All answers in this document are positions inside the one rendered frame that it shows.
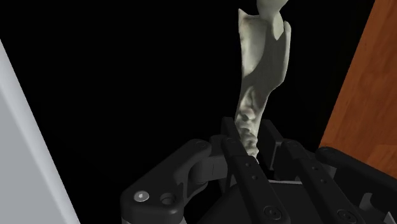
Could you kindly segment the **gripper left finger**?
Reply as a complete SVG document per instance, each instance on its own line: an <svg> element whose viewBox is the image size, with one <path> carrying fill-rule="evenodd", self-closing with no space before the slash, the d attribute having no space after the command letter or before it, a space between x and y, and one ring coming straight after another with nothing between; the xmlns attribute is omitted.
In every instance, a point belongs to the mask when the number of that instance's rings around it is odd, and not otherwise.
<svg viewBox="0 0 397 224"><path fill-rule="evenodd" d="M252 224L291 224L291 218L255 158L241 142L233 118L221 123L226 178L234 178ZM190 179L199 163L211 162L211 144L192 139L138 179L120 197L126 224L180 224L184 207L207 185Z"/></svg>

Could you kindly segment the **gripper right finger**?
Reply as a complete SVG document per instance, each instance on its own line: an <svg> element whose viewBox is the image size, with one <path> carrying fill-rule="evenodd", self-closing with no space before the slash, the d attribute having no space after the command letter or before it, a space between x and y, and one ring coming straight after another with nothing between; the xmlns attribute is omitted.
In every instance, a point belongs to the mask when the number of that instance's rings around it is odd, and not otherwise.
<svg viewBox="0 0 397 224"><path fill-rule="evenodd" d="M397 179L332 147L312 153L270 120L258 139L260 160L280 180L300 179L323 224L397 224Z"/></svg>

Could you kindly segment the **pale grey-white carved figure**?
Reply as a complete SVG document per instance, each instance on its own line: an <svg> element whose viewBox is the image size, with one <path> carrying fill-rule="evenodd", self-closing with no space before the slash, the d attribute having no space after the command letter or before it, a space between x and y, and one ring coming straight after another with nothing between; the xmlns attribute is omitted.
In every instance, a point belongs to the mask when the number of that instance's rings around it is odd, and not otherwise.
<svg viewBox="0 0 397 224"><path fill-rule="evenodd" d="M242 81L235 125L245 151L254 158L268 98L288 70L291 26L280 13L288 1L256 0L258 15L238 10Z"/></svg>

